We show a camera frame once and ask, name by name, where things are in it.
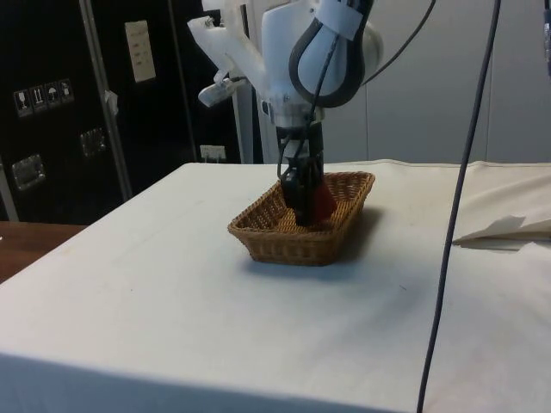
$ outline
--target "wooden table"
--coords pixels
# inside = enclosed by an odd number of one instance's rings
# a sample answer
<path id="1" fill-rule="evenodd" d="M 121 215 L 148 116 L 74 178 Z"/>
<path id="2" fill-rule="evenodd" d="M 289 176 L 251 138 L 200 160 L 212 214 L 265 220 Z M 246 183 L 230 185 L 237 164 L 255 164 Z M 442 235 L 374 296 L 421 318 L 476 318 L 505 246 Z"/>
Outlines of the wooden table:
<path id="1" fill-rule="evenodd" d="M 84 228 L 80 225 L 0 222 L 0 284 Z"/>

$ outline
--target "black cable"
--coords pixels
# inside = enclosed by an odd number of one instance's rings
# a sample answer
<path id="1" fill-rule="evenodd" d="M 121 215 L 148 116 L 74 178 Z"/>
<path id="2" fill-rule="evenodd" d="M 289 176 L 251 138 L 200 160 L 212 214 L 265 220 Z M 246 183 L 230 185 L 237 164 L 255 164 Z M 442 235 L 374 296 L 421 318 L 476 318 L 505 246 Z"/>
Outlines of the black cable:
<path id="1" fill-rule="evenodd" d="M 388 69 L 388 66 L 390 66 L 392 63 L 394 63 L 404 52 L 405 49 L 412 43 L 413 39 L 417 37 L 421 29 L 424 27 L 424 24 L 429 20 L 430 15 L 432 14 L 432 10 L 434 9 L 434 6 L 436 6 L 436 0 L 430 0 L 430 5 L 427 11 L 424 13 L 423 19 L 421 19 L 421 22 L 418 24 L 418 26 L 413 30 L 413 33 L 410 35 L 410 37 L 407 38 L 406 43 L 402 45 L 400 49 L 368 80 L 366 80 L 364 83 L 362 83 L 362 86 L 365 86 L 372 80 L 374 80 L 376 77 L 378 77 L 383 71 Z"/>
<path id="2" fill-rule="evenodd" d="M 457 178 L 457 187 L 455 189 L 454 203 L 451 210 L 451 216 L 449 218 L 448 235 L 446 236 L 446 244 L 444 245 L 442 268 L 440 270 L 440 281 L 438 284 L 438 295 L 436 299 L 436 309 L 434 315 L 434 321 L 432 324 L 432 331 L 430 332 L 429 347 L 427 349 L 427 355 L 424 361 L 423 377 L 421 379 L 421 386 L 419 389 L 419 398 L 417 405 L 417 412 L 423 413 L 424 396 L 427 389 L 427 383 L 429 381 L 430 364 L 432 362 L 432 356 L 434 354 L 434 348 L 436 346 L 436 337 L 438 336 L 438 327 L 440 325 L 440 317 L 442 316 L 444 292 L 446 288 L 446 277 L 448 274 L 449 254 L 451 252 L 451 246 L 454 239 L 455 224 L 457 223 L 457 215 L 459 213 L 459 205 L 461 202 L 461 194 L 463 192 L 463 186 L 465 184 L 465 175 L 467 174 L 467 165 L 469 158 L 471 157 L 471 151 L 473 149 L 474 134 L 478 125 L 480 117 L 480 106 L 482 105 L 482 96 L 484 95 L 484 88 L 486 85 L 486 77 L 492 60 L 493 44 L 498 31 L 499 12 L 501 10 L 501 0 L 495 0 L 493 7 L 492 25 L 490 28 L 490 34 L 486 45 L 486 53 L 484 56 L 484 62 L 479 77 L 478 89 L 476 91 L 476 99 L 474 101 L 473 116 L 471 118 L 471 125 L 469 127 L 467 143 L 465 144 L 465 151 L 463 153 L 463 159 L 461 161 L 461 168 L 459 171 L 459 177 Z"/>
<path id="3" fill-rule="evenodd" d="M 302 137 L 300 138 L 299 147 L 297 148 L 297 151 L 294 154 L 294 161 L 295 162 L 297 161 L 297 159 L 299 158 L 300 153 L 302 152 L 302 148 L 304 147 L 304 144 L 306 142 L 306 138 L 308 137 L 308 131 L 310 130 L 310 125 L 312 125 L 312 123 L 315 120 L 316 107 L 318 106 L 318 100 L 319 100 L 319 95 L 321 93 L 321 88 L 324 85 L 325 76 L 327 76 L 327 71 L 329 70 L 329 65 L 331 64 L 331 60 L 333 59 L 333 55 L 335 54 L 335 50 L 337 50 L 337 44 L 338 44 L 339 37 L 340 36 L 338 34 L 335 35 L 335 39 L 331 43 L 331 49 L 329 49 L 329 52 L 327 53 L 327 58 L 325 58 L 324 67 L 322 68 L 321 74 L 319 76 L 318 86 L 316 87 L 316 91 L 314 93 L 312 106 L 311 106 L 311 109 L 310 109 L 310 114 L 308 115 L 307 124 L 304 127 L 304 132 L 302 133 Z M 289 139 L 287 139 L 287 141 L 283 145 L 280 144 L 280 147 L 279 147 L 280 153 L 279 153 L 279 161 L 277 163 L 277 175 L 278 175 L 279 178 L 282 177 L 281 171 L 282 171 L 282 164 L 283 164 L 283 152 L 285 151 L 285 148 L 287 147 L 288 141 L 289 141 Z"/>
<path id="4" fill-rule="evenodd" d="M 333 42 L 331 43 L 331 49 L 329 49 L 329 52 L 327 53 L 327 58 L 325 58 L 324 67 L 321 70 L 318 86 L 316 87 L 316 92 L 314 93 L 314 96 L 313 96 L 312 107 L 310 109 L 310 114 L 308 115 L 308 122 L 306 124 L 306 127 L 304 128 L 302 138 L 300 138 L 299 147 L 297 148 L 296 153 L 294 154 L 295 162 L 299 158 L 300 153 L 302 152 L 302 148 L 304 147 L 306 138 L 308 137 L 308 131 L 310 130 L 310 126 L 312 125 L 312 123 L 316 118 L 316 107 L 318 106 L 319 95 L 321 94 L 321 88 L 324 85 L 325 76 L 327 75 L 327 71 L 329 70 L 329 65 L 331 64 L 331 60 L 333 59 L 335 50 L 337 50 L 339 37 L 340 36 L 338 34 L 335 35 L 335 39 L 333 39 Z"/>

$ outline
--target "black cabinet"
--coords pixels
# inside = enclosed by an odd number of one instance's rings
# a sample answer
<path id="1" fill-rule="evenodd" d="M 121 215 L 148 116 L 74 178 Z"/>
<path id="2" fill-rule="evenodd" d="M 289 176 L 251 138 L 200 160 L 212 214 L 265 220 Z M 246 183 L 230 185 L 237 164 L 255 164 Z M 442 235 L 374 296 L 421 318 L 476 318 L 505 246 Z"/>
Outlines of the black cabinet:
<path id="1" fill-rule="evenodd" d="M 122 203 L 80 8 L 3 0 L 0 157 L 20 220 L 89 224 Z"/>
<path id="2" fill-rule="evenodd" d="M 108 85 L 119 96 L 117 125 L 133 192 L 197 160 L 200 145 L 224 145 L 227 161 L 238 163 L 232 102 L 208 110 L 197 101 L 216 72 L 187 27 L 187 20 L 202 14 L 201 0 L 91 0 L 91 5 Z M 146 28 L 151 47 L 147 58 L 154 76 L 147 80 L 134 75 L 131 54 L 139 45 L 128 37 L 128 25 L 135 24 Z"/>

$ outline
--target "white table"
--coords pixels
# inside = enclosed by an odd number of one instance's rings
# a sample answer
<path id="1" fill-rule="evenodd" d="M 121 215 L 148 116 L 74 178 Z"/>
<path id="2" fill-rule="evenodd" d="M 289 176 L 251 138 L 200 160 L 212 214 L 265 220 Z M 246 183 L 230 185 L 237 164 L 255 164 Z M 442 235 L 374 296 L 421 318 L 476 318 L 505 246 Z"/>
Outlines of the white table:
<path id="1" fill-rule="evenodd" d="M 193 164 L 1 285 L 0 411 L 414 411 L 458 169 L 327 169 L 377 175 L 336 265 L 252 262 L 226 226 L 274 167 Z M 550 182 L 471 167 L 458 232 Z M 426 411 L 549 411 L 549 268 L 454 248 Z"/>

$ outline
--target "red object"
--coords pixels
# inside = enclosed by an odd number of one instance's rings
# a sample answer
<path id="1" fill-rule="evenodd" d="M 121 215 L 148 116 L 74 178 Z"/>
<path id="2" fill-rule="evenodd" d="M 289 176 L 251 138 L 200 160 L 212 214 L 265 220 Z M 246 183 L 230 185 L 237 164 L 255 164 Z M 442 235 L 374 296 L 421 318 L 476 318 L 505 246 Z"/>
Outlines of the red object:
<path id="1" fill-rule="evenodd" d="M 332 214 L 337 211 L 337 202 L 333 198 L 333 195 L 325 182 L 316 188 L 313 195 L 313 202 L 314 224 L 319 224 L 326 219 L 329 219 Z"/>

